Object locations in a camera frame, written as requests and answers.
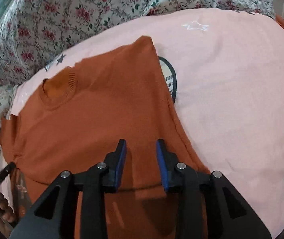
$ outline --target pink fabric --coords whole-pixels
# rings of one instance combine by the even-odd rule
[[[284,30],[269,17],[192,9],[132,20],[64,51],[62,63],[20,86],[12,113],[44,78],[141,35],[176,71],[175,107],[198,156],[227,176],[275,238],[284,229]]]

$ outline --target person's hand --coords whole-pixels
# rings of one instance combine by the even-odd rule
[[[2,193],[0,193],[0,208],[5,212],[3,215],[0,214],[0,232],[3,233],[5,237],[9,237],[11,228],[8,227],[3,220],[12,223],[16,220],[16,215],[13,213],[12,208],[9,207],[8,201],[4,198]]]

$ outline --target sweater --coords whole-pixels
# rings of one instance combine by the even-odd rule
[[[149,37],[44,80],[19,116],[3,119],[0,133],[4,157],[24,173],[33,202],[61,171],[86,171],[121,138],[127,158],[120,191],[106,194],[109,238],[173,238],[177,198],[161,187],[156,141],[163,138],[180,161],[209,171],[178,120]],[[76,238],[79,217],[77,211]]]

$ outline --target ribbed collar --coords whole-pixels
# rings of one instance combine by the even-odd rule
[[[69,99],[74,96],[76,85],[77,85],[77,74],[74,68],[69,69],[68,73],[68,87],[63,91],[63,94],[59,97],[48,97],[44,92],[44,83],[47,79],[43,80],[39,86],[39,96],[47,109],[55,109],[60,105],[66,103]]]

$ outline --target silver bolt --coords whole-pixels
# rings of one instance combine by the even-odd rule
[[[178,169],[180,169],[180,170],[183,170],[183,169],[186,168],[186,164],[185,164],[185,163],[178,163],[178,164],[176,165],[176,167],[177,167]]]
[[[100,163],[97,164],[97,167],[98,167],[99,169],[103,169],[103,168],[106,167],[106,163],[105,163],[105,162],[100,162]]]
[[[213,172],[213,176],[215,178],[221,178],[223,176],[223,174],[220,171],[214,171]]]
[[[60,176],[61,176],[62,178],[69,177],[69,176],[70,176],[70,172],[69,172],[69,171],[63,171],[63,172],[61,172]]]

